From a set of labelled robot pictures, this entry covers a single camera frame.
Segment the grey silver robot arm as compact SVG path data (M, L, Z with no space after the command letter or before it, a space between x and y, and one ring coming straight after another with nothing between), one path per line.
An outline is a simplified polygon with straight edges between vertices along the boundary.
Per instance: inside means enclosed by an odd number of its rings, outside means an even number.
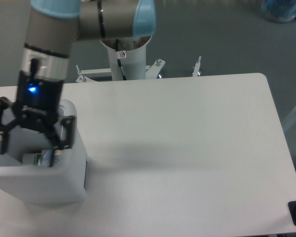
M33 0L16 97L0 97L0 156L16 127L43 134L53 154L71 149L76 116L58 112L72 44L76 40L150 37L152 0Z

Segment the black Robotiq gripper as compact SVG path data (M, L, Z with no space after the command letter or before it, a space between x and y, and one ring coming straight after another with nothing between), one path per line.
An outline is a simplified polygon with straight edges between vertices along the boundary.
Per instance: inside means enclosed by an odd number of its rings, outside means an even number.
M74 145L76 117L66 116L60 120L65 131L63 138L57 133L54 124L58 120L58 106L64 81L47 80L32 76L24 71L19 72L15 102L0 97L0 155L8 150L9 133L16 126L30 129L45 136L51 144L49 167L54 165L56 151L71 149ZM11 109L15 118L7 124L2 123L3 112Z

